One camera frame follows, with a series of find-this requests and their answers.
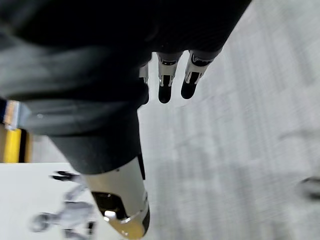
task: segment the yellow post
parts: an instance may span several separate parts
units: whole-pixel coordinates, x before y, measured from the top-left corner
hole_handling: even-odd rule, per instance
[[[3,161],[5,163],[19,163],[21,130],[8,130],[6,133]]]

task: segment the humanoid robot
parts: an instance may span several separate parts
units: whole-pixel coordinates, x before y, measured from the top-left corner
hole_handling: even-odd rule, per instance
[[[60,226],[66,240],[90,240],[93,237],[95,221],[94,205],[88,202],[76,201],[76,198],[87,189],[82,177],[66,171],[57,171],[51,177],[59,181],[71,181],[78,185],[64,195],[63,207],[57,213],[42,212],[31,222],[30,230],[34,233],[44,232],[53,225]],[[85,224],[86,234],[75,230]]]

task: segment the gray carpet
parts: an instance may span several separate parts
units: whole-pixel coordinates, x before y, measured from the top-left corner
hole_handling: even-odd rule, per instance
[[[320,201],[297,185],[320,175],[319,12],[319,0],[254,1],[191,100],[180,96],[188,55],[168,104],[154,56],[139,111],[145,239],[320,239]]]

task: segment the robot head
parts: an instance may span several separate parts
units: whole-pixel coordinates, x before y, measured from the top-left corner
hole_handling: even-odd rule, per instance
[[[30,230],[34,233],[44,232],[51,225],[51,220],[54,214],[43,212],[35,216],[30,224]]]

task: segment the black fabric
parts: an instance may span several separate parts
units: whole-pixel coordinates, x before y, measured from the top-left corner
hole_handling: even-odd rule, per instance
[[[249,0],[0,0],[0,96],[31,111],[83,174],[141,154],[137,109],[152,51],[217,51]]]

